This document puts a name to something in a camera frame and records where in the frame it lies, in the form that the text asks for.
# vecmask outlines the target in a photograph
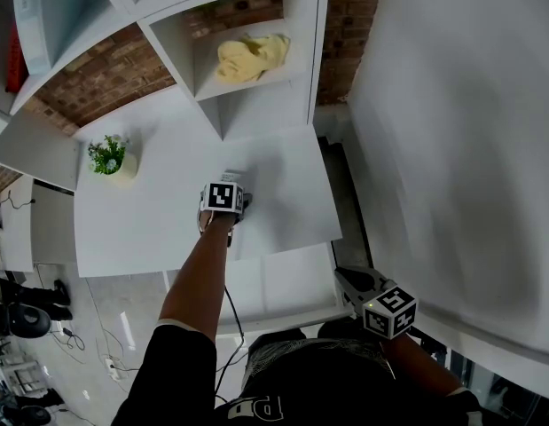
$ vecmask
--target green leaves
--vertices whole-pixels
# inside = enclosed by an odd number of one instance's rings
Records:
[[[105,143],[89,144],[87,153],[92,160],[93,171],[98,174],[114,174],[121,168],[128,141],[118,135],[105,136]]]

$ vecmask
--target black sleeve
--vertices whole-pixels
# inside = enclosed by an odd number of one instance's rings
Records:
[[[215,408],[216,348],[197,331],[160,325],[113,426],[201,419]]]
[[[481,406],[475,395],[469,390],[445,397],[439,407],[439,413],[443,420],[438,424],[451,424],[453,426],[482,425]]]

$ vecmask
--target red object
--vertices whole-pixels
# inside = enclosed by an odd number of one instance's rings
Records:
[[[18,38],[18,29],[16,24],[12,25],[10,32],[10,46],[8,50],[8,82],[6,91],[9,93],[18,93],[27,79],[27,67]]]

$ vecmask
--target fiducial marker cube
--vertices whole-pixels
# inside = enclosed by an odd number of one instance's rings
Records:
[[[243,212],[244,189],[231,181],[214,181],[205,186],[202,210]]]
[[[410,328],[416,318],[418,300],[395,286],[363,304],[365,329],[393,339]]]

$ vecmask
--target black office chair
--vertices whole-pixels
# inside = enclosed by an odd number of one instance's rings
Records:
[[[36,338],[49,333],[51,318],[49,314],[35,306],[11,303],[6,308],[10,333],[19,337]]]
[[[50,413],[39,406],[25,406],[20,409],[5,406],[2,413],[15,426],[42,426],[51,421]]]

